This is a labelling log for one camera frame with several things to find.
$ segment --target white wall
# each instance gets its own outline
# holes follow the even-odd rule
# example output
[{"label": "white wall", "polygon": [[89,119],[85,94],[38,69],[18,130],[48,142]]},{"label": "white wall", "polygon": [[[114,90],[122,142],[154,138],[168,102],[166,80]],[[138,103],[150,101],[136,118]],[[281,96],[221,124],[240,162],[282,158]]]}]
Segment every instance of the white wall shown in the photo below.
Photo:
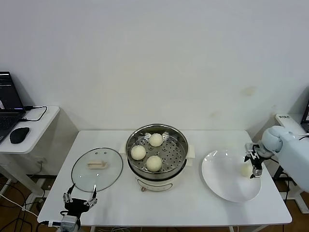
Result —
[{"label": "white wall", "polygon": [[308,11],[306,0],[2,0],[0,69],[26,103],[59,105],[79,130],[163,122],[254,137],[307,101]]}]

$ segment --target robotic arm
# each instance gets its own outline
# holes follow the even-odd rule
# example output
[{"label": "robotic arm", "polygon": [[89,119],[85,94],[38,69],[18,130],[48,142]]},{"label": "robotic arm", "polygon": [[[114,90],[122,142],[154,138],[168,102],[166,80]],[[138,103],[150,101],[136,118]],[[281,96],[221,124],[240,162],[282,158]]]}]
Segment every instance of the robotic arm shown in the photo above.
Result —
[{"label": "robotic arm", "polygon": [[309,192],[309,143],[298,140],[294,134],[281,126],[268,128],[257,144],[245,146],[245,162],[250,160],[253,174],[250,178],[260,177],[262,163],[272,156],[277,156],[280,166],[304,191]]}]

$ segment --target electric steamer pot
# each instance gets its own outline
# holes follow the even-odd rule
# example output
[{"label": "electric steamer pot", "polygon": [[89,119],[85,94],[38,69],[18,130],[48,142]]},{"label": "electric steamer pot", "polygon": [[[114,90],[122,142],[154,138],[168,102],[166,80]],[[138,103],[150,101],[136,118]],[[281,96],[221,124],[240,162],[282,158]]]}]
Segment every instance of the electric steamer pot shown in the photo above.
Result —
[{"label": "electric steamer pot", "polygon": [[[149,144],[149,138],[154,133],[163,136],[163,144],[161,146],[153,147]],[[134,160],[131,157],[131,149],[137,145],[141,145],[146,149],[146,156],[142,160]],[[163,124],[151,124],[141,127],[132,133],[126,142],[126,155],[129,167],[137,176],[138,183],[142,186],[145,184],[146,186],[144,187],[146,189],[149,189],[147,187],[151,183],[160,185],[160,183],[168,183],[168,180],[176,177],[186,165],[187,152],[188,142],[185,136],[176,128]],[[162,159],[162,168],[159,171],[150,172],[147,170],[146,161],[150,156],[159,156]],[[150,190],[159,191],[167,190],[167,188]]]}]

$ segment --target power cord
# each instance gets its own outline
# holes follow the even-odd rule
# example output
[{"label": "power cord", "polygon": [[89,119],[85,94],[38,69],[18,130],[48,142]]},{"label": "power cord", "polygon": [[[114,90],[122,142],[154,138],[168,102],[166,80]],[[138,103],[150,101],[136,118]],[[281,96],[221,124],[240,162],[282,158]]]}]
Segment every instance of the power cord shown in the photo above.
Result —
[{"label": "power cord", "polygon": [[43,162],[42,162],[42,161],[38,161],[38,163],[41,165],[41,166],[40,166],[40,170],[37,171],[35,174],[32,174],[31,176],[28,176],[29,178],[33,177],[33,176],[36,175],[36,174],[39,174],[39,173],[42,171]]},{"label": "power cord", "polygon": [[5,226],[3,226],[3,227],[1,228],[1,230],[0,230],[0,232],[3,231],[3,230],[4,230],[6,227],[8,227],[9,225],[11,225],[13,222],[18,221],[18,220],[22,220],[24,223],[29,224],[30,227],[31,227],[31,231],[32,231],[32,224],[31,224],[30,222],[24,221],[24,220],[21,219],[21,218],[15,218],[13,221],[11,221],[11,222],[9,222],[8,224],[6,224]]},{"label": "power cord", "polygon": [[31,213],[33,214],[34,216],[38,217],[35,213],[25,209],[24,207],[20,206],[19,204],[17,204],[16,202],[13,202],[12,200],[8,199],[7,197],[3,196],[1,193],[0,193],[0,196],[2,196],[3,198],[7,199],[8,201],[10,201],[11,203],[14,203],[16,204],[17,206],[19,206],[20,208],[22,208],[23,210],[27,211],[28,213]]},{"label": "power cord", "polygon": [[[23,204],[23,205],[26,205],[26,198],[25,198],[24,194],[22,193],[22,191],[20,191],[18,188],[16,188],[16,187],[13,186],[13,185],[10,185],[10,184],[0,183],[0,185],[7,185],[7,186],[10,186],[10,187],[16,189],[16,190],[23,196],[23,199],[24,199],[24,204]],[[27,224],[30,224],[29,222],[25,221],[25,215],[26,215],[25,213],[24,213],[24,216],[23,216],[22,219],[19,217],[21,211],[22,211],[22,209],[20,209],[17,218],[16,218],[15,220],[11,221],[10,223],[8,223],[7,225],[5,225],[3,228],[1,228],[1,229],[0,229],[0,232],[1,232],[2,230],[4,230],[4,228],[6,228],[7,226],[9,226],[11,223],[13,223],[13,222],[16,221],[15,227],[14,227],[14,232],[15,232],[16,229],[17,229],[18,220],[21,220],[21,221],[22,221],[22,225],[21,225],[21,227],[20,227],[20,231],[22,230],[22,227],[23,227],[24,222],[27,223]]]},{"label": "power cord", "polygon": [[306,136],[300,138],[299,140],[302,140],[302,139],[307,138],[307,137],[309,137],[309,135],[306,135]]},{"label": "power cord", "polygon": [[39,109],[39,108],[45,108],[44,112],[41,114],[41,116],[38,118],[38,119],[27,119],[26,117],[25,118],[21,118],[19,119],[20,122],[26,122],[26,121],[31,121],[31,122],[37,122],[39,121],[43,115],[46,113],[47,111],[47,106],[32,106],[32,105],[27,105],[24,107],[24,109],[26,111],[29,111],[29,110],[32,110],[32,109]]}]

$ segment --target black cable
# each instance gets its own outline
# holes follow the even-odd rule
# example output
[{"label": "black cable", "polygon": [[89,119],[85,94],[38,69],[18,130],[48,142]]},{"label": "black cable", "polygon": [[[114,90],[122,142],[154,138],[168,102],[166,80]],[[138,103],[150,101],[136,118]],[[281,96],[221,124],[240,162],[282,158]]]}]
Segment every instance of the black cable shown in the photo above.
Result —
[{"label": "black cable", "polygon": [[47,106],[39,106],[39,107],[34,107],[34,106],[32,106],[32,108],[31,108],[31,106],[28,106],[28,109],[39,109],[39,108],[45,108],[45,110],[44,110],[43,114],[41,114],[41,116],[40,116],[38,119],[32,120],[32,119],[27,119],[27,118],[25,117],[25,118],[19,119],[19,121],[20,121],[20,122],[26,122],[26,121],[37,122],[37,121],[39,121],[39,120],[43,117],[43,115],[46,113],[46,111],[47,111]]},{"label": "black cable", "polygon": [[300,138],[299,140],[302,140],[302,139],[307,138],[307,137],[309,137],[309,135],[306,135],[306,136]]},{"label": "black cable", "polygon": [[39,232],[39,227],[41,225],[48,225],[48,221],[41,221],[37,224],[37,227],[35,228],[35,232]]},{"label": "black cable", "polygon": [[253,152],[254,152],[255,154],[257,154],[256,151],[255,151],[255,147],[256,147],[256,146],[257,146],[256,144],[254,144],[254,145],[252,146]]},{"label": "black cable", "polygon": [[[26,204],[26,198],[25,198],[23,192],[22,192],[21,190],[19,190],[18,188],[16,188],[15,186],[10,185],[10,184],[6,184],[6,183],[0,183],[0,185],[8,185],[8,186],[10,186],[10,187],[16,189],[16,190],[23,196],[23,198],[24,198],[24,203],[23,203],[21,206],[26,206],[26,205],[28,205],[28,204],[33,204],[33,203],[35,203],[35,202],[32,202],[32,203],[27,203],[27,204]],[[0,205],[0,206],[7,207],[7,208],[15,208],[15,207],[18,207],[18,206],[6,206],[6,205]],[[21,225],[21,227],[20,227],[20,231],[22,230],[23,223],[29,224],[30,227],[31,227],[31,231],[32,231],[32,224],[31,224],[30,222],[28,222],[28,221],[25,220],[25,215],[26,215],[26,213],[24,213],[23,218],[20,218],[20,217],[19,217],[21,211],[22,211],[22,209],[19,210],[18,217],[15,218],[15,219],[14,219],[13,221],[11,221],[10,223],[8,223],[7,225],[5,225],[5,226],[0,230],[0,232],[1,232],[5,227],[9,226],[11,223],[13,223],[13,222],[15,222],[15,221],[16,221],[16,223],[15,223],[14,231],[16,231],[16,227],[17,227],[17,222],[18,222],[18,220],[21,220],[21,221],[22,221],[22,225]]]},{"label": "black cable", "polygon": [[[11,225],[13,222],[15,222],[15,221],[17,221],[17,220],[22,220],[22,219],[21,219],[21,218],[15,218],[13,221],[11,221],[11,222],[9,222],[8,224],[6,224],[5,226],[3,226],[3,227],[1,228],[1,230],[0,230],[0,232],[3,231],[6,227],[8,227],[9,225]],[[28,222],[28,221],[25,221],[25,223],[27,223],[27,224],[30,225],[31,231],[32,231],[32,224],[31,224],[30,222]]]},{"label": "black cable", "polygon": [[68,212],[68,210],[61,210],[61,211],[60,211],[60,214],[61,214],[62,216],[65,216],[64,213],[67,213],[67,212]]},{"label": "black cable", "polygon": [[[0,184],[1,184],[1,185],[8,185],[8,186],[11,186],[11,187],[13,187],[14,189],[18,190],[18,191],[21,193],[21,195],[23,196],[23,198],[24,198],[24,203],[23,203],[23,205],[26,204],[26,198],[25,198],[24,194],[22,193],[22,191],[20,191],[18,188],[14,187],[13,185],[10,185],[10,184],[6,184],[6,183],[0,183]],[[19,215],[20,215],[21,211],[22,211],[22,209],[19,210],[18,216],[17,216],[16,220],[14,220],[14,221],[16,221],[15,227],[14,227],[14,232],[16,231],[17,221],[18,221],[18,219],[19,219]]]}]

